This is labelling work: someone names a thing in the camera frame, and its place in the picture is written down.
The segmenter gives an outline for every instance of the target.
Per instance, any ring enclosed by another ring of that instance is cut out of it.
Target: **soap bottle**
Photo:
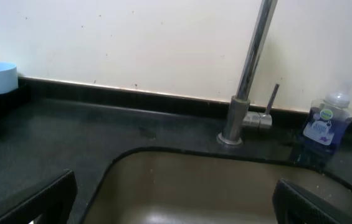
[[[346,128],[352,122],[349,91],[345,84],[340,91],[327,94],[325,99],[312,101],[310,113],[301,136],[310,149],[333,154],[340,145]]]

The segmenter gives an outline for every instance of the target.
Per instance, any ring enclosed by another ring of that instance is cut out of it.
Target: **granite countertop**
[[[105,171],[122,153],[170,147],[236,159],[303,166],[352,185],[352,135],[326,160],[294,147],[297,130],[245,131],[243,149],[216,142],[221,119],[64,100],[34,99],[0,119],[0,200],[59,170],[75,172],[78,195],[68,223],[78,223]]]

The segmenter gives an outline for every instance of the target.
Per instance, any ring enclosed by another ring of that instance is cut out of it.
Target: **chrome faucet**
[[[231,97],[226,126],[223,132],[217,136],[217,138],[225,144],[238,145],[242,143],[240,132],[243,124],[258,126],[259,128],[261,124],[263,124],[262,126],[264,128],[271,127],[272,118],[269,112],[274,102],[275,95],[277,94],[279,84],[276,84],[274,88],[265,113],[248,111],[250,105],[248,95],[277,1],[278,0],[262,0],[237,94]]]

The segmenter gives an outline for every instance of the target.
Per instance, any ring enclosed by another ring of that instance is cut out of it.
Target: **wall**
[[[0,0],[0,60],[25,77],[229,101],[259,7],[259,0]],[[347,78],[352,0],[279,0],[252,104],[266,105],[279,83],[275,107],[308,111]]]

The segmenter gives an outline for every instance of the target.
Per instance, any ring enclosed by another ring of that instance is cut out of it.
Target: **sink basin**
[[[352,193],[302,168],[138,152],[105,176],[84,223],[277,223],[272,194],[291,180],[352,217]]]

